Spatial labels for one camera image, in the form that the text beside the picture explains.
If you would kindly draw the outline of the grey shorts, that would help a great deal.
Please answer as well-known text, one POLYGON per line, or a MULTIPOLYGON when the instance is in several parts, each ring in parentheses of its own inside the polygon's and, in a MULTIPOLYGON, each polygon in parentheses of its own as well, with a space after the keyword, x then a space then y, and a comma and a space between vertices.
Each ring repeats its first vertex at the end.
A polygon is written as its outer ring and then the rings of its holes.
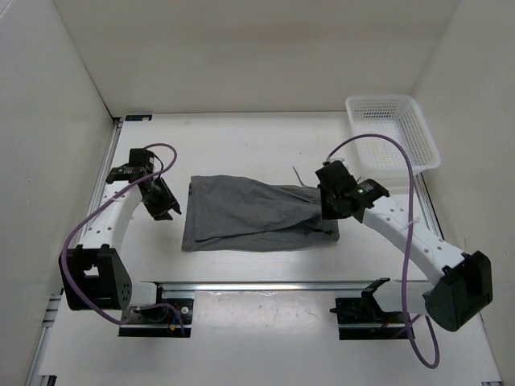
POLYGON ((184 252, 294 251, 339 238, 338 222, 322 218, 315 187, 270 185, 230 175, 191 177, 184 252))

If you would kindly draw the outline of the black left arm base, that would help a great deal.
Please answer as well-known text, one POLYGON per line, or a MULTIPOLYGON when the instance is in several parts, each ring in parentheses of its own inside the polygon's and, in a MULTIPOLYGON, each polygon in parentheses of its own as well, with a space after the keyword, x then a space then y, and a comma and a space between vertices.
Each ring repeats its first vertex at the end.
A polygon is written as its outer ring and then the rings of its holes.
POLYGON ((118 327, 122 338, 167 338, 186 339, 191 337, 195 310, 193 291, 175 289, 161 284, 157 290, 157 303, 166 303, 180 314, 166 306, 148 310, 126 310, 122 313, 123 325, 118 327))

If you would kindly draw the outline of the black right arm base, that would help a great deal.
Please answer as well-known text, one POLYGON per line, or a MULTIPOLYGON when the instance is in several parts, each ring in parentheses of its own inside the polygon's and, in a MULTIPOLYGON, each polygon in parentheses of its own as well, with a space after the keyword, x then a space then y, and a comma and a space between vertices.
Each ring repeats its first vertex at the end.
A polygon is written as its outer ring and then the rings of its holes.
POLYGON ((408 339, 406 327, 400 311, 384 311, 373 298, 381 285, 389 284, 390 279, 382 277, 365 287, 358 297, 338 297, 329 310, 336 315, 339 340, 390 340, 408 339))

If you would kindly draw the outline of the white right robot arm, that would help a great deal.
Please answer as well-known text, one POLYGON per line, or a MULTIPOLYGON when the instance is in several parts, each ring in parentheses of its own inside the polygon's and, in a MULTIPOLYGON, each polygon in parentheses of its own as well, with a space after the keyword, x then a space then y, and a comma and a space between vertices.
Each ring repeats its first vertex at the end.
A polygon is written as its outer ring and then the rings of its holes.
POLYGON ((493 298, 491 261, 480 251, 467 254, 421 224, 373 179, 359 183, 340 161, 316 171, 326 220, 354 218, 386 238, 426 276, 425 282, 376 280, 361 293, 361 311, 378 322, 407 310, 431 318, 446 331, 457 331, 493 298))

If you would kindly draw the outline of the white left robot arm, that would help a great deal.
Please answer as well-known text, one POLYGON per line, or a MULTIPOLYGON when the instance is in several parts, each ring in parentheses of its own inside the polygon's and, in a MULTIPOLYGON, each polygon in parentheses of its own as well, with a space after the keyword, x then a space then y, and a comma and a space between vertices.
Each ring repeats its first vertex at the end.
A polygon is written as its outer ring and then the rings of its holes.
POLYGON ((72 234, 83 232, 76 247, 68 236, 59 266, 71 310, 140 308, 152 322, 163 320, 168 301, 152 282, 134 282, 121 258, 126 230, 138 206, 154 221, 171 220, 181 212, 162 175, 170 170, 154 153, 155 145, 130 150, 128 162, 113 167, 105 180, 101 205, 79 223, 72 234))

